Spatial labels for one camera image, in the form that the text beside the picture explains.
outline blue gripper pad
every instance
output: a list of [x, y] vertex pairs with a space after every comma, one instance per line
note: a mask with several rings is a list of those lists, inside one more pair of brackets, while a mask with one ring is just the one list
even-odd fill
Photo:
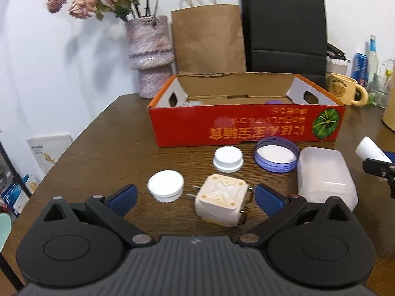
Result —
[[105, 204], [112, 211], [124, 217], [137, 203], [137, 187], [127, 185], [106, 198]]
[[270, 217], [284, 208], [288, 198], [266, 185], [259, 184], [255, 187], [255, 202]]
[[386, 154], [386, 156], [388, 158], [390, 158], [390, 160], [395, 163], [395, 152], [389, 152], [389, 151], [384, 151], [384, 153]]

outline ribbed gray surface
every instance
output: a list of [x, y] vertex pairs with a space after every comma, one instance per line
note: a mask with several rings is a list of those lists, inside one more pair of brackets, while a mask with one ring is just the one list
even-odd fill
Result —
[[162, 237], [134, 249], [104, 280], [78, 289], [50, 290], [34, 285], [18, 296], [372, 296], [365, 286], [318, 291], [286, 281], [260, 252], [235, 246], [229, 237]]

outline mug handle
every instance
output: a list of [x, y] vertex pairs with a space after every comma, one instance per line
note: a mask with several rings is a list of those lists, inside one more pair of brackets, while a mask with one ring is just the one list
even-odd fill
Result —
[[366, 104], [368, 103], [369, 94], [368, 94], [368, 92], [366, 91], [366, 89], [365, 89], [363, 86], [361, 86], [360, 84], [356, 84], [355, 87], [356, 87], [357, 89], [359, 89], [359, 91], [361, 92], [361, 100], [355, 101], [355, 100], [353, 99], [353, 100], [351, 100], [351, 104], [352, 104], [353, 106], [362, 107], [362, 106], [364, 106], [364, 105], [366, 105]]

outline ridged white cap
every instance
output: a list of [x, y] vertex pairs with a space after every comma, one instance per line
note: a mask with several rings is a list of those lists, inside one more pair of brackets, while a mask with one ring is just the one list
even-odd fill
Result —
[[171, 203], [181, 197], [184, 177], [177, 171], [163, 170], [150, 178], [147, 187], [157, 201]]
[[215, 151], [213, 164], [220, 172], [235, 172], [243, 166], [243, 153], [234, 146], [224, 146]]

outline vase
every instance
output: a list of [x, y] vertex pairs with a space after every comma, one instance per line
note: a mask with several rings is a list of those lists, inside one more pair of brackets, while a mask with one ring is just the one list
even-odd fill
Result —
[[139, 94], [152, 99], [171, 76], [173, 45], [166, 16], [143, 17], [126, 23], [129, 59], [139, 70]]

